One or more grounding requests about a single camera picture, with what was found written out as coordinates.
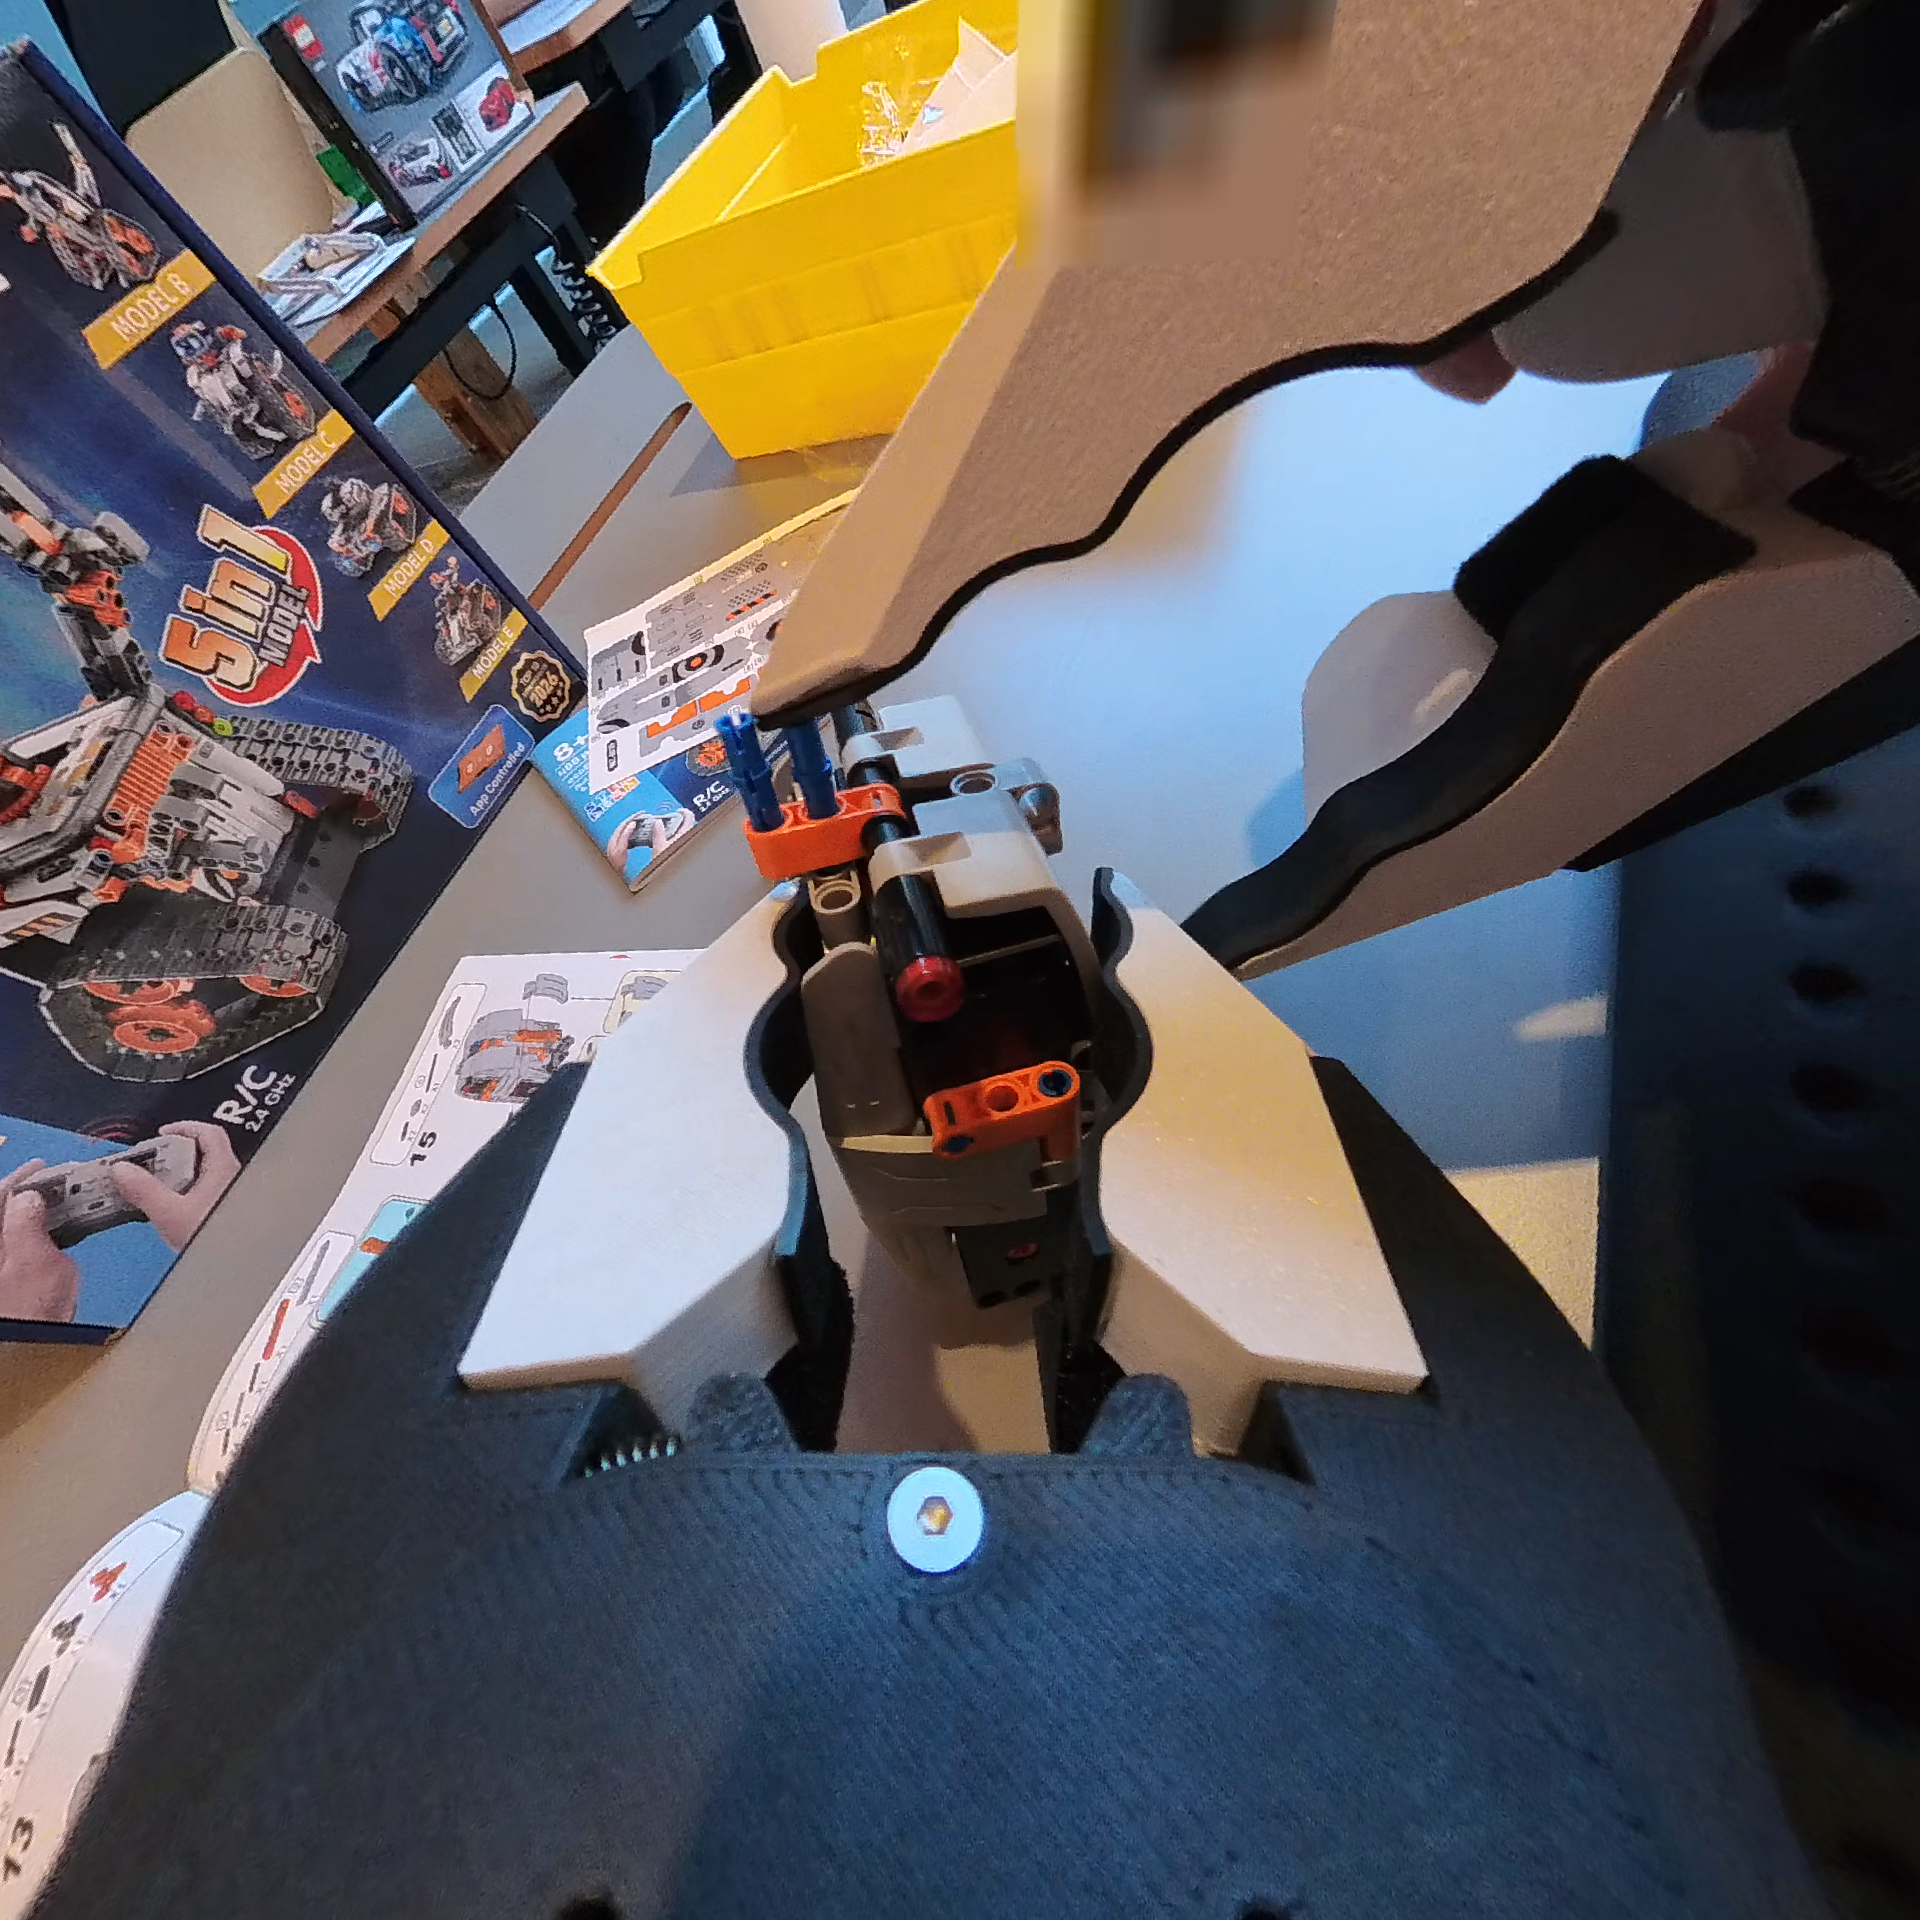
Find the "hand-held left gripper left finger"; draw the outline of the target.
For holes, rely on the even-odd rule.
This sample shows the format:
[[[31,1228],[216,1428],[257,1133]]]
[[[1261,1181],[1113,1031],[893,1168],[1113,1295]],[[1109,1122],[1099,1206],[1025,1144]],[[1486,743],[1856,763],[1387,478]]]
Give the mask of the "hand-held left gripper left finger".
[[[753,1375],[803,1449],[834,1447],[853,1292],[792,1115],[818,952],[804,890],[778,884],[601,1047],[464,1383],[618,1380],[685,1428],[704,1383]]]

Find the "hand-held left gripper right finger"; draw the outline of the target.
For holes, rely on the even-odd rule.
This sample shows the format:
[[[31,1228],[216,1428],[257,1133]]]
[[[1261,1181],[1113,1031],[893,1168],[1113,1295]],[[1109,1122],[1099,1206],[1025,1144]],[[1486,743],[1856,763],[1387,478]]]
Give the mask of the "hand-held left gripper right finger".
[[[1094,881],[1090,1131],[1055,1300],[1055,1449],[1122,1376],[1237,1453],[1271,1383],[1405,1394],[1428,1363],[1308,1047],[1124,876]]]

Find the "toy car box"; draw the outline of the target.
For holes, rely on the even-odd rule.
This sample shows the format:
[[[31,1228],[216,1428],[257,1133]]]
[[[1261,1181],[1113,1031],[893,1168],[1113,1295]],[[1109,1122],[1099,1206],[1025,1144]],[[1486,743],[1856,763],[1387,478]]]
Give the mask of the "toy car box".
[[[507,45],[473,4],[306,2],[257,39],[403,229],[534,122]]]

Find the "person's right hand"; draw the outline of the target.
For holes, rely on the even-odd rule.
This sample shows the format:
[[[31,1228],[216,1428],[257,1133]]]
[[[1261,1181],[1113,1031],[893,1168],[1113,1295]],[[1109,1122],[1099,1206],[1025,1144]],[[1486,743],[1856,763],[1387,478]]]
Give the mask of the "person's right hand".
[[[1765,488],[1793,492],[1839,461],[1832,449],[1801,439],[1793,425],[1811,362],[1813,345],[1767,348],[1741,395],[1714,421],[1747,444]],[[1480,333],[1416,372],[1439,392],[1486,405],[1511,385],[1516,369],[1494,337]]]

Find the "white instruction booklet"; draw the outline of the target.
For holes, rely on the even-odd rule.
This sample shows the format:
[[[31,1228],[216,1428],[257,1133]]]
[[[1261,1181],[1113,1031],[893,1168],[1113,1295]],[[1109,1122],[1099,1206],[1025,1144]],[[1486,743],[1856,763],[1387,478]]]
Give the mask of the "white instruction booklet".
[[[232,1460],[341,1298],[533,1092],[594,1061],[693,961],[637,951],[458,963],[348,1182],[229,1361],[168,1499],[84,1559],[13,1663],[6,1918],[32,1906],[106,1764],[158,1609]]]

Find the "grey desk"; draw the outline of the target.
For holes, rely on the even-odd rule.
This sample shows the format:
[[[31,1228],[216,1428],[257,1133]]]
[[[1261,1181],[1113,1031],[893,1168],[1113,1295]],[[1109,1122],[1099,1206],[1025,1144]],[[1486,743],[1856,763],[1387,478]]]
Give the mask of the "grey desk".
[[[1171,915],[1301,831],[1301,700],[1365,606],[1457,565],[1592,455],[1630,453],[1654,378],[1518,378],[1474,407],[1406,372],[1337,372],[1240,405],[1116,536],[986,590],[896,694],[955,694],[1066,804],[1068,887],[1116,867]],[[4,1348],[4,1640],[100,1540],[180,1489],[234,1347],[298,1257],[469,952],[694,949],[754,898],[708,829],[628,894],[527,781],[262,1144],[193,1253],[108,1348]],[[1617,881],[1553,875],[1258,983],[1592,1324],[1608,1122]]]

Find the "blue toy robot kit box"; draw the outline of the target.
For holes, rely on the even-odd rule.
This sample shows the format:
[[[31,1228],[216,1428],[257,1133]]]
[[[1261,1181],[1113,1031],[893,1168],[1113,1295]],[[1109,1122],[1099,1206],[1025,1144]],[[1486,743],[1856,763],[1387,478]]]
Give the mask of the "blue toy robot kit box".
[[[3,1327],[108,1343],[583,685],[27,42],[3,190]]]

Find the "blue manual booklet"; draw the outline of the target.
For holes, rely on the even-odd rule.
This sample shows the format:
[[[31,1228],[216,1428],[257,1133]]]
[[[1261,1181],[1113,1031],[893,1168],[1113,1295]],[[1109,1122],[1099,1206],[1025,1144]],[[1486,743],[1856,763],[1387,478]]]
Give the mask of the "blue manual booklet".
[[[534,746],[534,763],[631,893],[739,799],[725,746],[712,737],[604,791],[591,789],[593,752],[591,719],[579,711]]]

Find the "wooden table with black legs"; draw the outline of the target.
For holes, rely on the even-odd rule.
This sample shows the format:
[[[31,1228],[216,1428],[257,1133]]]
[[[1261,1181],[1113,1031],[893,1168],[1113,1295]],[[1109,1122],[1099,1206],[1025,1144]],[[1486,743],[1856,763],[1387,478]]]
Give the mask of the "wooden table with black legs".
[[[538,261],[546,247],[574,249],[583,238],[574,197],[551,153],[587,108],[579,84],[540,101],[533,128],[435,210],[403,257],[302,335],[326,365],[357,335],[374,333],[374,346],[343,376],[367,416],[391,408],[504,288],[517,292],[566,372],[589,369],[589,333]]]

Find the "beige cardboard sheet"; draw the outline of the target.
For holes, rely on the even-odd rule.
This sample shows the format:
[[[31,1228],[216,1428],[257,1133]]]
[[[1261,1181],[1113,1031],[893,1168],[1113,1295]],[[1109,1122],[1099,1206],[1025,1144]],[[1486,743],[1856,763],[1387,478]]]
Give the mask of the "beige cardboard sheet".
[[[337,200],[302,116],[255,45],[139,119],[126,144],[249,279],[332,227]]]

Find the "yellow plastic bin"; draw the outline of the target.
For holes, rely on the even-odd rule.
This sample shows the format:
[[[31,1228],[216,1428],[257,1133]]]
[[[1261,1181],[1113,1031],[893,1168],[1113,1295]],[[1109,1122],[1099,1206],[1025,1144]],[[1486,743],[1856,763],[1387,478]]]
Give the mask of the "yellow plastic bin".
[[[1019,4],[913,4],[768,68],[593,262],[736,458],[891,435],[1019,230],[1012,114],[864,157],[878,91],[922,105]]]

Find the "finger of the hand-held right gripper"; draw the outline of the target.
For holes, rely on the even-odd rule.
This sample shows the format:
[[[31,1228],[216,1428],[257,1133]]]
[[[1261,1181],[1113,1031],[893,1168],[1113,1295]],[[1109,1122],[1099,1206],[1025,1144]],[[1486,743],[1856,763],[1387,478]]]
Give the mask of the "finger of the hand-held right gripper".
[[[920,660],[995,579],[1084,550],[1219,413],[1419,367],[1606,243],[1699,4],[1020,9],[1020,238],[781,622],[789,721]]]
[[[1703,509],[1592,458],[1358,613],[1303,698],[1308,826],[1189,935],[1240,978],[1592,868],[1912,714],[1916,490]]]

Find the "grey building block model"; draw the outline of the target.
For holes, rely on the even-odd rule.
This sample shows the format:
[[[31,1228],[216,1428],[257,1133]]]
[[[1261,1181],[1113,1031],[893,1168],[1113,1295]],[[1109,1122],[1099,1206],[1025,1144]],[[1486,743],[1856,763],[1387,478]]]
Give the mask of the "grey building block model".
[[[719,732],[762,876],[794,882],[799,1021],[824,1139],[868,1231],[975,1308],[1060,1296],[1109,1107],[1102,980],[1049,859],[1058,794],[953,698]]]

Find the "clear plastic bags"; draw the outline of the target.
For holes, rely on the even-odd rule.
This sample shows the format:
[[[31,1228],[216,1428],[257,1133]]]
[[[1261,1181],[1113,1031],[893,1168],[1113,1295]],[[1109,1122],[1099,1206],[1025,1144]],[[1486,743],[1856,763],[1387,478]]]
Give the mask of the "clear plastic bags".
[[[938,76],[919,71],[906,42],[896,40],[880,79],[861,88],[858,165],[872,169],[1012,122],[1017,83],[1019,55],[1001,50],[965,20],[958,50]]]

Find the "grey orange sticker sheet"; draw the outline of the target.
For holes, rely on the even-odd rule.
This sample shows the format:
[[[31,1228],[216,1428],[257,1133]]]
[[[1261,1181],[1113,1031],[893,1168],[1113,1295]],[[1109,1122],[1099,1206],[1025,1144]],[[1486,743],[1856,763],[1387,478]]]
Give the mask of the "grey orange sticker sheet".
[[[757,685],[832,521],[791,522],[589,631],[589,786],[613,791],[680,756]]]

